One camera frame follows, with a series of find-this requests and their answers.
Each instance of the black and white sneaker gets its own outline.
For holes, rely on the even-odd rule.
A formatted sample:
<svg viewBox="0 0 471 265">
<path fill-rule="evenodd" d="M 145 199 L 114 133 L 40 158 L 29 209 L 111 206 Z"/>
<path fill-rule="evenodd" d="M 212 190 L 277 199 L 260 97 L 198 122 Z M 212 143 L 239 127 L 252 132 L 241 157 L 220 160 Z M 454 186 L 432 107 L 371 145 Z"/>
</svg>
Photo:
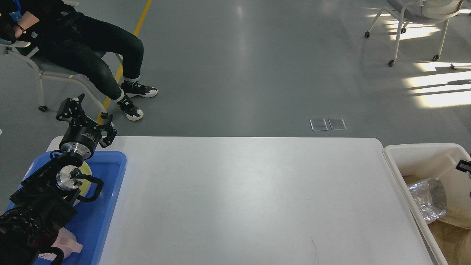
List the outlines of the black and white sneaker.
<svg viewBox="0 0 471 265">
<path fill-rule="evenodd" d="M 157 93 L 159 92 L 155 87 L 141 85 L 138 82 L 130 83 L 126 81 L 121 84 L 121 89 L 130 98 L 135 96 L 151 98 L 157 95 Z"/>
<path fill-rule="evenodd" d="M 127 95 L 124 95 L 117 103 L 120 109 L 126 114 L 128 120 L 137 121 L 144 117 L 144 112 L 134 105 Z"/>
</svg>

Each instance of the pink object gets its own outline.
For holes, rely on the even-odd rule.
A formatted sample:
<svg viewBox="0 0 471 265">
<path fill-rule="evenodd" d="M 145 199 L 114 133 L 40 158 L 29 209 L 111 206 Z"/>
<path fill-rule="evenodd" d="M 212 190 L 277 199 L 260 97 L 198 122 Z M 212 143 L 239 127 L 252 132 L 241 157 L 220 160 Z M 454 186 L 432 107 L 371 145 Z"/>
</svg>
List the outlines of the pink object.
<svg viewBox="0 0 471 265">
<path fill-rule="evenodd" d="M 72 252 L 80 253 L 82 251 L 83 245 L 77 243 L 77 238 L 75 235 L 63 227 L 59 230 L 57 239 L 54 244 L 51 245 L 51 247 L 60 248 L 64 252 L 64 259 L 66 259 L 70 256 L 70 254 L 72 254 Z M 41 253 L 38 257 L 47 260 L 54 260 L 56 255 L 53 253 Z"/>
</svg>

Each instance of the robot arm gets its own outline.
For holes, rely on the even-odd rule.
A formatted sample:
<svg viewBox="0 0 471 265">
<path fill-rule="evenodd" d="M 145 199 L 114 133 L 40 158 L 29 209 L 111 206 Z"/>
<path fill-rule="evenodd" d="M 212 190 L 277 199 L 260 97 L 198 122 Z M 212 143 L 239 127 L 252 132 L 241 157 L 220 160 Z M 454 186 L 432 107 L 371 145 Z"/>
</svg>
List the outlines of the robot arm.
<svg viewBox="0 0 471 265">
<path fill-rule="evenodd" d="M 106 147 L 113 142 L 117 131 L 112 115 L 98 125 L 85 115 L 81 102 L 85 97 L 66 99 L 57 113 L 57 120 L 67 121 L 69 127 L 51 160 L 21 182 L 22 187 L 11 195 L 13 208 L 0 216 L 0 265 L 31 265 L 40 253 L 56 253 L 52 264 L 62 263 L 63 253 L 51 248 L 59 229 L 76 214 L 76 199 L 91 202 L 98 198 L 103 181 L 78 170 L 85 159 L 93 156 L 100 143 Z M 81 180 L 97 184 L 93 196 L 79 195 Z"/>
</svg>

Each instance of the chair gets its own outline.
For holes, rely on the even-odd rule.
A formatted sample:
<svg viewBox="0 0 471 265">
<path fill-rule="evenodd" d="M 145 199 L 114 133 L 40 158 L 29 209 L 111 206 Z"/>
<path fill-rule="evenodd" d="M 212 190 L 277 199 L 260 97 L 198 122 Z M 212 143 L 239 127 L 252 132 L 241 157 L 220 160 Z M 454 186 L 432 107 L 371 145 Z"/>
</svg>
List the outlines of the chair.
<svg viewBox="0 0 471 265">
<path fill-rule="evenodd" d="M 443 22 L 441 42 L 438 49 L 438 53 L 433 56 L 432 61 L 437 61 L 440 58 L 440 54 L 443 48 L 443 42 L 445 41 L 445 34 L 447 33 L 448 21 L 451 17 L 456 16 L 461 8 L 461 4 L 464 0 L 387 0 L 388 3 L 394 8 L 395 11 L 389 7 L 383 7 L 380 9 L 376 17 L 374 18 L 373 24 L 370 30 L 365 32 L 365 37 L 370 37 L 370 31 L 373 29 L 374 24 L 380 17 L 380 15 L 387 11 L 395 19 L 399 21 L 398 30 L 396 33 L 396 46 L 394 50 L 394 56 L 391 61 L 388 62 L 389 66 L 393 66 L 396 59 L 398 58 L 399 40 L 402 33 L 406 32 L 406 26 L 412 22 L 417 24 L 438 24 Z"/>
<path fill-rule="evenodd" d="M 64 3 L 77 6 L 78 2 L 72 1 L 64 1 Z M 17 59 L 20 59 L 26 62 L 33 70 L 34 76 L 36 79 L 36 86 L 38 88 L 38 96 L 39 96 L 39 107 L 38 109 L 42 112 L 45 112 L 48 107 L 46 106 L 45 99 L 44 99 L 44 89 L 42 86 L 43 79 L 50 79 L 56 81 L 63 81 L 74 83 L 81 86 L 85 92 L 90 96 L 93 102 L 98 106 L 101 110 L 100 117 L 102 119 L 106 119 L 108 117 L 107 109 L 101 104 L 101 102 L 96 98 L 95 94 L 92 90 L 87 86 L 87 84 L 82 81 L 83 75 L 69 70 L 67 68 L 58 66 L 49 60 L 47 60 L 44 56 L 41 55 L 39 49 L 37 47 L 31 47 L 31 44 L 26 41 L 16 41 L 13 44 L 5 45 L 0 43 L 0 47 L 4 47 L 3 51 L 0 52 L 0 55 L 9 54 Z M 106 54 L 103 51 L 96 51 L 95 52 L 101 58 Z M 119 54 L 115 54 L 119 61 L 122 63 L 122 56 Z"/>
</svg>

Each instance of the blue tray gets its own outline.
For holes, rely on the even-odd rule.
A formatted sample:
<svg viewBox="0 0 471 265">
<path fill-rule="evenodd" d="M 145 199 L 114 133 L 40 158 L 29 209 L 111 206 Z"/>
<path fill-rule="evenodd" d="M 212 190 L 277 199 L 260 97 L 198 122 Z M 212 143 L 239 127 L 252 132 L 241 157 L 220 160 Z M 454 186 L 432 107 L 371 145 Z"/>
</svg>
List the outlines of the blue tray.
<svg viewBox="0 0 471 265">
<path fill-rule="evenodd" d="M 24 179 L 47 163 L 50 152 L 39 155 L 31 164 Z M 113 216 L 114 206 L 118 199 L 121 182 L 126 169 L 126 156 L 118 151 L 96 151 L 92 158 L 86 160 L 92 175 L 105 183 L 100 196 L 93 202 L 80 202 L 75 206 L 77 215 L 65 228 L 77 237 L 83 245 L 81 253 L 72 253 L 64 260 L 63 265 L 97 265 L 105 244 L 106 234 Z M 95 190 L 92 184 L 90 192 Z M 37 258 L 34 265 L 49 265 L 51 261 Z"/>
</svg>

